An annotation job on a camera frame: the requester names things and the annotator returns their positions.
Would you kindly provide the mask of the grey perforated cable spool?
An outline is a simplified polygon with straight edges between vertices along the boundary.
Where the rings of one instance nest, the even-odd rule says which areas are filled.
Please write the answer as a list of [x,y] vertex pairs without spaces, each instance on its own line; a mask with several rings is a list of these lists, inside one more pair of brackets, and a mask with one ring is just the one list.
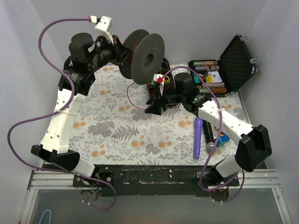
[[125,39],[123,45],[132,53],[119,66],[122,76],[138,85],[152,81],[164,59],[165,43],[162,36],[138,29]]

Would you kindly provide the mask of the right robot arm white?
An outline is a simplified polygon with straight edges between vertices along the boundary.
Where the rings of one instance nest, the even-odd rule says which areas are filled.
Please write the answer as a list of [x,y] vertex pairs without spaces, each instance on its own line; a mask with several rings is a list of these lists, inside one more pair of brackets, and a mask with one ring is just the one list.
[[230,175],[242,170],[252,172],[272,155],[266,127],[252,126],[220,110],[210,96],[199,92],[188,73],[177,74],[173,86],[156,84],[146,104],[145,113],[155,115],[161,115],[170,106],[182,104],[188,112],[221,129],[237,145],[235,155],[211,169],[211,179],[216,185],[224,184]]

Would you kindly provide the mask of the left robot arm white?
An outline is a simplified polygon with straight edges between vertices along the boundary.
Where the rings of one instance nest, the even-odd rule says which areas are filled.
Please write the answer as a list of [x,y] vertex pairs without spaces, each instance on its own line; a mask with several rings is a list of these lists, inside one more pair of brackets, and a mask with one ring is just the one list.
[[71,131],[95,81],[94,73],[108,63],[121,65],[132,50],[123,46],[116,35],[109,42],[102,35],[93,40],[90,34],[79,33],[71,38],[69,52],[70,56],[64,63],[65,75],[58,83],[55,115],[41,142],[32,146],[31,153],[68,172],[83,175],[83,181],[93,187],[99,183],[99,174],[94,172],[93,164],[69,149]]

